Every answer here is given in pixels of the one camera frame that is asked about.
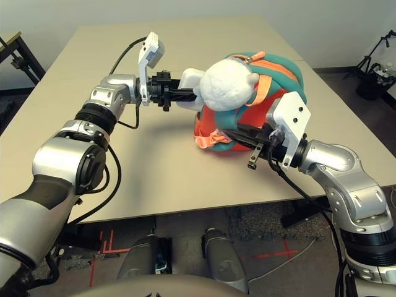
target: beige tabletop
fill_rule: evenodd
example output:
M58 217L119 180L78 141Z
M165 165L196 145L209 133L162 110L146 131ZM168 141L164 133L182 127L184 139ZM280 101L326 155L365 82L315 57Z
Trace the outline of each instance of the beige tabletop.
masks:
M173 78L188 67L205 70L234 51L265 50L296 61L312 113L308 137L351 147L381 186L396 184L396 159L282 37L258 17L232 17L78 29L0 137L1 200L28 188L39 146L74 118L120 52L151 30L166 48L155 71L172 71ZM133 49L116 72L137 74L138 51ZM127 106L121 120L134 123L134 106ZM85 222L299 198L263 160L253 171L247 168L248 153L199 149L193 127L194 112L176 105L169 113L155 105L142 106L138 130L117 126L111 144L123 180L114 199ZM113 189L116 168L110 155L107 164L111 172L107 190L83 196L84 203L73 208L71 220L94 208ZM288 175L310 195L323 194L309 176L294 169Z

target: red tape mark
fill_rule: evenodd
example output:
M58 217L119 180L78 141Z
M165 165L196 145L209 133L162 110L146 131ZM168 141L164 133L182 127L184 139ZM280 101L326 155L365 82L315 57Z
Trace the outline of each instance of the red tape mark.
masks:
M283 241L283 245L285 246L285 250L286 250L286 252L287 252L287 259L291 259L291 254L290 254L290 251L289 251L289 247L288 247L288 245L287 245L287 240L286 240L286 238L282 238L282 241Z
M106 249L107 247L107 240L103 242L103 254L115 254L117 252L129 252L130 249L113 249L113 236L114 236L114 231L111 229L110 232L110 241L109 241L109 249Z
M287 251L287 252L271 252L269 254L253 255L252 258L260 259L260 258L278 257L278 256L297 254L297 253L298 253L297 249L292 249L292 250Z
M96 258L92 259L92 265L91 265L91 276L89 278L89 287L92 288L93 285L93 276L95 273L95 263L97 262Z

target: metal clip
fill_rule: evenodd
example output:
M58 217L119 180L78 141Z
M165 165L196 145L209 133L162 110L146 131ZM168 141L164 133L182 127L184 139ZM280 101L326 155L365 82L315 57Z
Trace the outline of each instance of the metal clip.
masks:
M259 158L262 148L263 148L263 144L257 145L257 147L254 149L254 151L247 163L247 167L249 167L250 169L256 170L256 168L257 168L256 162L257 162L257 159Z
M253 62L252 58L248 57L243 61L245 64L249 65L250 63Z

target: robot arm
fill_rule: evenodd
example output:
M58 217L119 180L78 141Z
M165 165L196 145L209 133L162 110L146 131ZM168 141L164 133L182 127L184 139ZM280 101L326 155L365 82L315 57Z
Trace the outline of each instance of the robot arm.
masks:
M350 291L355 296L393 296L396 292L396 228L385 195L364 170L351 149L307 142L303 135L310 113L296 92L275 100L262 129L239 125L225 131L233 140L254 149L248 167L267 159L270 140L277 132L279 142L273 158L282 168L298 167L312 176L329 199L334 220L345 244L350 268Z
M125 106L152 101L168 111L171 101L196 99L191 89L178 89L169 72L147 78L146 66L156 65L163 52L150 33L140 51L140 82L134 75L105 77L75 118L39 148L31 186L0 204L1 296L25 294L33 282L30 271L52 249L79 197L99 185L110 135Z

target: white wall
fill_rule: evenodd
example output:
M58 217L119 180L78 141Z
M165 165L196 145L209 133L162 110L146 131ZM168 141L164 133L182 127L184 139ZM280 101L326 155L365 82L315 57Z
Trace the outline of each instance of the white wall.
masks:
M262 15L312 67L351 66L396 11L394 0L0 1L0 32L22 31L46 69L79 25L241 14ZM0 65L0 89L30 85L25 74Z

